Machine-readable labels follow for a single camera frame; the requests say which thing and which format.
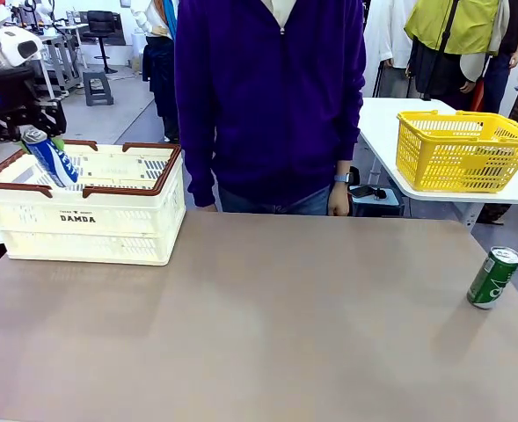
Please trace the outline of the cream basket with brown rim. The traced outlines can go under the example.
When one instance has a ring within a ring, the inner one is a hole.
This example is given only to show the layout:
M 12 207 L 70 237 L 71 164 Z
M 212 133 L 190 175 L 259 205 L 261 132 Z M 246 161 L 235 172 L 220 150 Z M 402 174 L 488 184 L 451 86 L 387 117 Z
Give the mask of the cream basket with brown rim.
M 164 266 L 186 204 L 181 148 L 66 142 L 78 171 L 54 185 L 32 155 L 0 163 L 0 237 L 13 259 Z

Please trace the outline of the grey step stool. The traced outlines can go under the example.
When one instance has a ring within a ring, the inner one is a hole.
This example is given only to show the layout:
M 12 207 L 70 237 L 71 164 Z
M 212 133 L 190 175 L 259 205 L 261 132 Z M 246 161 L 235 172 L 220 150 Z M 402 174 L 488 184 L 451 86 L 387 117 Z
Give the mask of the grey step stool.
M 85 71 L 83 83 L 86 105 L 94 106 L 103 102 L 108 106 L 114 104 L 110 84 L 104 71 Z

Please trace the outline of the person's left hand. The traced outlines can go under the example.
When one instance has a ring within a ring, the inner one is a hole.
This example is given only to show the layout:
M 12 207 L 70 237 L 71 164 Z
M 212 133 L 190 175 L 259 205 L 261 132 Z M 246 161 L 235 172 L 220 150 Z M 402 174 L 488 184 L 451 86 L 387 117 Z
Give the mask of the person's left hand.
M 348 199 L 347 184 L 336 182 L 330 192 L 328 199 L 329 216 L 348 216 L 350 201 Z

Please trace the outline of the mannequin in dark clothes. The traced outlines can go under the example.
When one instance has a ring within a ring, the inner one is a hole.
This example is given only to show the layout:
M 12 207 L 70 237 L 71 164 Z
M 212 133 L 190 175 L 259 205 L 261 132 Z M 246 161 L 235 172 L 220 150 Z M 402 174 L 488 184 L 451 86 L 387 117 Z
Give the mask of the mannequin in dark clothes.
M 164 124 L 164 136 L 179 142 L 178 109 L 175 97 L 174 48 L 179 0 L 131 0 L 130 10 L 145 33 L 142 79 L 154 95 L 157 115 Z

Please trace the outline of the black handheld device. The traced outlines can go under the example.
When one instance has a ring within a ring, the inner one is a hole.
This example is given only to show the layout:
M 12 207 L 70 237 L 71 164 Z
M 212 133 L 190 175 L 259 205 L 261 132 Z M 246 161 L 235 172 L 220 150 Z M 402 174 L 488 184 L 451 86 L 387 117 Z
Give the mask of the black handheld device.
M 353 198 L 360 199 L 372 196 L 377 200 L 385 200 L 387 193 L 381 188 L 374 188 L 373 186 L 357 186 L 351 187 L 349 193 Z

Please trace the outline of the metal workbench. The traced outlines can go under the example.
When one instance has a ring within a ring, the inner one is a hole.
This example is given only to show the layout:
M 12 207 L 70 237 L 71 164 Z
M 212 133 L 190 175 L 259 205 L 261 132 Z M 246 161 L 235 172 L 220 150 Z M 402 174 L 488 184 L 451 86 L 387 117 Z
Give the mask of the metal workbench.
M 80 40 L 78 25 L 44 25 L 40 36 L 42 49 L 40 59 L 34 64 L 37 76 L 36 87 L 49 98 L 66 97 L 69 91 L 83 87 L 79 65 L 88 68 Z

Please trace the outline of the purple sleeved left forearm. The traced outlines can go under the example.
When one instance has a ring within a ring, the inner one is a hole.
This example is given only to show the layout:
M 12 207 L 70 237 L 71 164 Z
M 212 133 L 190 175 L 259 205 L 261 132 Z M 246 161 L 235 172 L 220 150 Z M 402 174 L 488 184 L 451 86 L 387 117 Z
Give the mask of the purple sleeved left forearm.
M 336 175 L 345 174 L 352 164 L 354 148 L 358 142 L 360 129 L 357 127 L 345 128 L 339 134 L 339 145 L 337 150 Z

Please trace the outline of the white side table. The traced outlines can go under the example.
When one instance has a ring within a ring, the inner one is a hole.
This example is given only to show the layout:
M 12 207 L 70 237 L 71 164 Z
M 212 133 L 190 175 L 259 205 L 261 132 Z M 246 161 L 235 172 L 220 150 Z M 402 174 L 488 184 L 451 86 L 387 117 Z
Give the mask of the white side table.
M 467 230 L 473 230 L 479 213 L 485 203 L 509 203 L 518 205 L 518 171 L 506 187 L 496 194 L 487 193 L 445 193 L 414 191 L 396 166 L 398 144 L 397 114 L 403 111 L 438 111 L 453 114 L 455 110 L 443 102 L 415 98 L 365 98 L 361 109 L 359 128 L 363 141 L 375 155 L 368 182 L 374 185 L 382 172 L 390 176 L 393 183 L 408 198 L 421 201 L 450 203 L 458 221 Z

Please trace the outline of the person in black top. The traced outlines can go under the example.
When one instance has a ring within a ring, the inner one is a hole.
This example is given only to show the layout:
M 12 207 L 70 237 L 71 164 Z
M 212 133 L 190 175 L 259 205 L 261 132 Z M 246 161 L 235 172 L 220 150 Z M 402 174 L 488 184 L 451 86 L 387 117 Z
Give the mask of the person in black top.
M 509 0 L 510 19 L 498 53 L 487 65 L 482 111 L 498 113 L 510 72 L 518 65 L 518 0 Z

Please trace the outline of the green drink can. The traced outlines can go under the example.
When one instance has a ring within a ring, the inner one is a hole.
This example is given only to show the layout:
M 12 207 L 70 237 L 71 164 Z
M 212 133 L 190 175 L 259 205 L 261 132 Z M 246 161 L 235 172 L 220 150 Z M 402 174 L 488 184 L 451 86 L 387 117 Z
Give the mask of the green drink can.
M 490 249 L 466 298 L 479 309 L 492 309 L 518 268 L 518 252 L 505 246 Z

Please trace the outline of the yellow plastic shopping basket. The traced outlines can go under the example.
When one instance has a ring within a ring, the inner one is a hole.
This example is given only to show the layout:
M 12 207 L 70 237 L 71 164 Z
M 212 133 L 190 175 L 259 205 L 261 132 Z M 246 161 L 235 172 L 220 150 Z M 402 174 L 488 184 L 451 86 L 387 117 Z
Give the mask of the yellow plastic shopping basket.
M 396 166 L 415 191 L 497 193 L 518 171 L 518 122 L 495 113 L 401 112 Z

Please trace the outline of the person in white garment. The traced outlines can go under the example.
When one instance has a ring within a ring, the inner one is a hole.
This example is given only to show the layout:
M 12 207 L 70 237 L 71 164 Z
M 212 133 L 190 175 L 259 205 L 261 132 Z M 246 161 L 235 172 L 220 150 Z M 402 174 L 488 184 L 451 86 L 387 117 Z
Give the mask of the person in white garment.
M 406 75 L 412 41 L 405 24 L 417 0 L 370 0 L 364 29 L 367 64 L 364 97 L 415 98 Z

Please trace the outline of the blue Pocari drink can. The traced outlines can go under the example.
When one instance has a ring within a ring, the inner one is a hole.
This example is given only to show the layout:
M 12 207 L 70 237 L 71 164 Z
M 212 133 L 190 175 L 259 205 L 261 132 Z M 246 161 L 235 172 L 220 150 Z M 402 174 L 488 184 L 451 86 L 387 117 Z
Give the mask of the blue Pocari drink can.
M 68 155 L 45 132 L 28 127 L 22 134 L 22 143 L 57 186 L 66 188 L 78 181 L 77 169 Z

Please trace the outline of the purple sleeved right forearm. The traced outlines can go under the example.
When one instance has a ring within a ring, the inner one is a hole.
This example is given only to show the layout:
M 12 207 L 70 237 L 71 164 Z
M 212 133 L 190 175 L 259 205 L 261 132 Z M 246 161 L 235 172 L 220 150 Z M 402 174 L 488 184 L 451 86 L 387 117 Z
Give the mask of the purple sleeved right forearm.
M 191 176 L 188 192 L 192 194 L 195 206 L 215 209 L 212 150 L 200 144 L 186 144 L 183 150 L 186 169 Z

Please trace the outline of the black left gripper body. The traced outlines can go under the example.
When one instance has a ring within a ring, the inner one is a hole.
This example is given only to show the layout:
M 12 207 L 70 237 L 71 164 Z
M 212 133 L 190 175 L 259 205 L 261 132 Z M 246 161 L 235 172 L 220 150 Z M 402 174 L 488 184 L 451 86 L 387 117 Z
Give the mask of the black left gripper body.
M 38 125 L 38 107 L 31 68 L 0 69 L 0 121 L 16 126 Z

